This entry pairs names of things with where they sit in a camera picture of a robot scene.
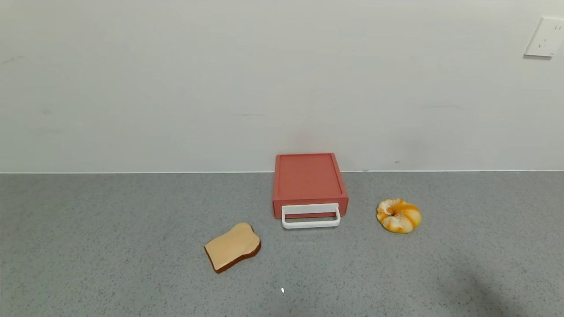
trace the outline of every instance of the red box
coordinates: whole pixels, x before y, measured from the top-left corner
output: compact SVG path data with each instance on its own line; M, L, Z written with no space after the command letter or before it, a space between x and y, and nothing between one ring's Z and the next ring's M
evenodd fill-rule
M345 215L349 196L334 153L277 155L272 206L282 218L282 206L338 203ZM289 214L287 218L332 217L335 213Z

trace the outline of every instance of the toast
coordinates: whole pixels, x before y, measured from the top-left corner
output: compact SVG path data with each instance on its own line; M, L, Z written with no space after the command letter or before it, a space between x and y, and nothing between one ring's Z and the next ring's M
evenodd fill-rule
M221 273L246 258L254 257L261 249L261 238L248 223L241 222L208 242L204 249L214 271Z

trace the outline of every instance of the bread crust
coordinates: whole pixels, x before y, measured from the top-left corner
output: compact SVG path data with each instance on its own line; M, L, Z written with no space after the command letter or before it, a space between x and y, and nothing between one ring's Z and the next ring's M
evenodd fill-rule
M253 231L253 233L256 234L256 232L254 232L253 226L250 226L250 228L251 228L251 230ZM227 270L228 268L232 267L233 265L235 265L235 264L241 262L241 261L244 260L244 259L248 259L248 258L252 258L252 257L256 256L257 253L261 250L261 246L262 246L262 241L260 241L260 237L259 237L258 245L257 245L257 247L256 247L254 250L252 250L250 253L242 254L241 256L237 257L237 258L234 259L233 261L227 263L226 265L224 265L224 266L222 266L222 267L220 267L220 268L218 268L218 269L215 269L215 266L213 265L212 258L210 257L210 254L208 253L208 249L206 248L205 245L204 245L204 251L206 251L206 255L208 256L208 260L210 261L211 267L213 268L213 270L214 270L216 273L219 274L219 273L221 273L221 272Z

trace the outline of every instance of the donut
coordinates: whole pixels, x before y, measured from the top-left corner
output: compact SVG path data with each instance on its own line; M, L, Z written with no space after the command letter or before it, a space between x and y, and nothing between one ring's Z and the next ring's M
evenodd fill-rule
M421 223L421 212L403 199L386 199L378 204L376 218L386 230L407 234Z

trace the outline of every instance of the outlet cover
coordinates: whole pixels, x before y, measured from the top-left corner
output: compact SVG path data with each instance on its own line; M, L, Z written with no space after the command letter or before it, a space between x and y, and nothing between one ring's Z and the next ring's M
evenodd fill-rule
M564 41L564 20L544 17L540 19L525 55L555 56L562 41Z

